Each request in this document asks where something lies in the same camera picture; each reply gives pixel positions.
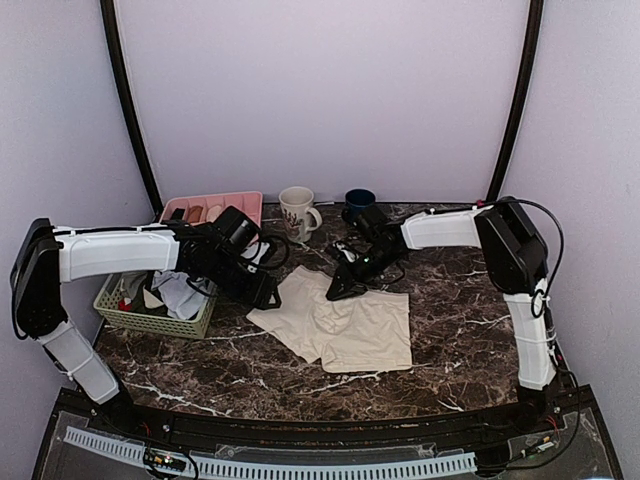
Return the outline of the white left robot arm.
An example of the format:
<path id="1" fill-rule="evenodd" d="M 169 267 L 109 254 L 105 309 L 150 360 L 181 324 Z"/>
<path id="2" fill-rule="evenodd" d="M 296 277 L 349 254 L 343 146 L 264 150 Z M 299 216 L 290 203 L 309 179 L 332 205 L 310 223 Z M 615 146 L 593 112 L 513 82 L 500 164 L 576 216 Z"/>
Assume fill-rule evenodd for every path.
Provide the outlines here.
<path id="1" fill-rule="evenodd" d="M 267 266 L 244 257 L 260 228 L 242 213 L 189 225 L 179 221 L 131 227 L 56 228 L 35 220 L 10 274 L 16 337 L 36 340 L 120 436 L 141 427 L 122 382 L 70 320 L 60 286 L 76 279 L 133 271 L 175 271 L 212 282 L 230 299 L 259 310 L 278 308 L 278 283 Z"/>

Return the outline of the beige boxer underwear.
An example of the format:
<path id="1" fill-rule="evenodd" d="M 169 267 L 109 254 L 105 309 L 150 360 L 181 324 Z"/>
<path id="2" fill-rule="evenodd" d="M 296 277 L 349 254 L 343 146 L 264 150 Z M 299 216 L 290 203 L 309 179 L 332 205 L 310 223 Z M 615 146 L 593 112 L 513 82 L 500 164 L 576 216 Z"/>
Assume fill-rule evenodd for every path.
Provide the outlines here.
<path id="1" fill-rule="evenodd" d="M 331 302 L 330 283 L 326 274 L 299 266 L 278 286 L 282 305 L 254 309 L 247 319 L 328 373 L 410 369 L 409 296 L 369 291 Z"/>

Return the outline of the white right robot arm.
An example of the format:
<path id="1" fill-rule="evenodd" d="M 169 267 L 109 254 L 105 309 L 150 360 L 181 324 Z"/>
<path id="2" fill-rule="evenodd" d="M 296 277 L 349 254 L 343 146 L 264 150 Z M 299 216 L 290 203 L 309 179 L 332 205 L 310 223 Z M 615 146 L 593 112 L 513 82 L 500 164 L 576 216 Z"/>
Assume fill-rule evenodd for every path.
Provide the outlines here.
<path id="1" fill-rule="evenodd" d="M 527 215 L 529 203 L 504 197 L 481 206 L 430 209 L 391 220 L 375 206 L 351 223 L 369 242 L 364 253 L 343 250 L 326 292 L 329 301 L 360 296 L 368 283 L 411 251 L 435 247 L 481 249 L 491 283 L 502 293 L 512 320 L 518 353 L 518 404 L 510 424 L 534 432 L 549 416 L 559 372 L 549 291 L 556 271 L 547 264 L 548 247 Z"/>

